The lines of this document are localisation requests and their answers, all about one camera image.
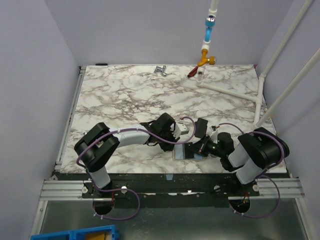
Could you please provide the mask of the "beige card holder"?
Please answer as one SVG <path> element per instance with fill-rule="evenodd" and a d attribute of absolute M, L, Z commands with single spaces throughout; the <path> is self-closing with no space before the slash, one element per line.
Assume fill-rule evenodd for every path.
<path fill-rule="evenodd" d="M 174 146 L 172 158 L 174 161 L 203 161 L 204 157 L 188 149 L 184 144 Z"/>

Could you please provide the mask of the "black card stack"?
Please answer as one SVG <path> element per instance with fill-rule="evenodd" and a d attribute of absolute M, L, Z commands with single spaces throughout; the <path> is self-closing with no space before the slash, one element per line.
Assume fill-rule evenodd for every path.
<path fill-rule="evenodd" d="M 206 133 L 208 128 L 208 120 L 199 117 L 195 123 L 195 138 L 202 139 Z"/>

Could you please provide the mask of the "single black card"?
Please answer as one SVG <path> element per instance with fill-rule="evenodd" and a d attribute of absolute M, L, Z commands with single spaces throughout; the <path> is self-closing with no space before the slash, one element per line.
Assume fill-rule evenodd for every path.
<path fill-rule="evenodd" d="M 184 158 L 186 160 L 193 160 L 195 159 L 195 154 L 196 154 L 196 151 L 195 151 L 195 148 L 192 147 L 192 146 L 189 146 L 189 145 L 186 145 L 184 147 Z"/>

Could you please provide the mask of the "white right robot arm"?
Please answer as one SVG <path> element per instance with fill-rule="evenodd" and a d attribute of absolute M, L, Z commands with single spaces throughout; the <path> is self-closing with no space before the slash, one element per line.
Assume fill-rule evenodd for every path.
<path fill-rule="evenodd" d="M 205 135 L 195 143 L 186 143 L 185 147 L 187 159 L 191 154 L 212 155 L 220 158 L 226 171 L 235 171 L 236 180 L 230 183 L 230 191 L 241 196 L 247 192 L 248 184 L 288 157 L 290 149 L 286 142 L 263 127 L 240 135 L 238 141 L 234 146 L 230 133 L 219 132 L 216 137 Z"/>

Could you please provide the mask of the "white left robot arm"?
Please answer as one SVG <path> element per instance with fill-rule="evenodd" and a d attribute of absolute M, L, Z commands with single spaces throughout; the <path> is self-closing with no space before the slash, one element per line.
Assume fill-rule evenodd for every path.
<path fill-rule="evenodd" d="M 93 191 L 101 198 L 111 191 L 111 179 L 106 164 L 116 149 L 129 145 L 159 145 L 165 151 L 172 151 L 186 128 L 168 114 L 163 113 L 156 120 L 142 122 L 128 128 L 110 128 L 105 123 L 97 123 L 74 146 L 84 168 L 93 180 Z"/>

